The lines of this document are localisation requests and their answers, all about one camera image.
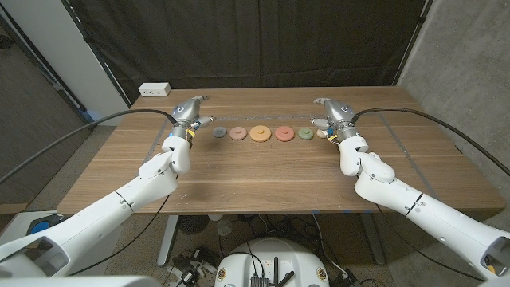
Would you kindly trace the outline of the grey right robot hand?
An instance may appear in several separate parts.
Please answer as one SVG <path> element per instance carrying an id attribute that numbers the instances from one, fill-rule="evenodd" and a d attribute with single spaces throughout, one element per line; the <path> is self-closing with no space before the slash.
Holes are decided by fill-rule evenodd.
<path id="1" fill-rule="evenodd" d="M 359 136 L 355 125 L 350 123 L 355 113 L 348 104 L 329 98 L 317 98 L 314 103 L 324 106 L 326 117 L 324 119 L 312 118 L 311 123 L 319 130 L 326 131 L 328 138 L 336 136 L 341 142 Z"/>

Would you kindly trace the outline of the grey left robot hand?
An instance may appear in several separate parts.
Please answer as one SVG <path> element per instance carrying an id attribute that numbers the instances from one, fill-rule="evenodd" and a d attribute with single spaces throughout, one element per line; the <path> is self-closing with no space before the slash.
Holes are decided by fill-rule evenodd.
<path id="1" fill-rule="evenodd" d="M 214 116 L 200 116 L 200 105 L 208 96 L 195 96 L 175 106 L 172 117 L 175 119 L 171 136 L 177 136 L 185 140 L 190 140 L 193 136 L 189 131 L 194 132 L 199 128 L 204 128 L 214 122 Z"/>

